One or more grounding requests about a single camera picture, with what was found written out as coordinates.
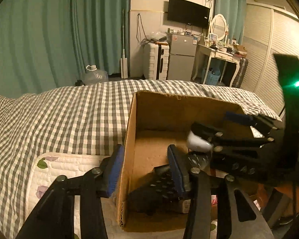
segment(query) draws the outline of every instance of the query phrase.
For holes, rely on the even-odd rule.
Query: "white suitcase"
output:
[[[148,80],[166,80],[169,46],[147,43],[144,46],[143,74]]]

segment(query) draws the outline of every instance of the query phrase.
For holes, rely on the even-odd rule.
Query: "louvered closet door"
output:
[[[270,56],[255,93],[268,107],[279,114],[283,109],[284,101],[278,82],[278,70],[273,57],[274,53],[299,57],[299,22],[276,11],[273,15],[273,38]]]
[[[241,84],[244,90],[254,92],[257,86],[268,50],[270,26],[271,9],[247,5],[243,46],[249,63]]]

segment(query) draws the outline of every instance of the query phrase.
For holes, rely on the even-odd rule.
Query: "gray refrigerator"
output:
[[[195,60],[197,38],[168,33],[170,56],[168,80],[190,81]]]

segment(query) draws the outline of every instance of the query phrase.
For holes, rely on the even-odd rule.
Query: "wardrobe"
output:
[[[299,58],[298,18],[274,6],[247,4],[243,46],[248,51],[249,64],[241,88],[254,92],[281,115],[284,101],[273,54],[290,54]]]

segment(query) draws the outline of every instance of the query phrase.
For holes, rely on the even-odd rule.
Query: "bed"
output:
[[[247,114],[279,119],[254,93],[173,80],[62,87],[18,99],[0,96],[0,230],[6,238],[15,238],[25,221],[27,181],[35,159],[47,152],[110,155],[124,141],[131,99],[139,90],[212,97],[237,103]]]

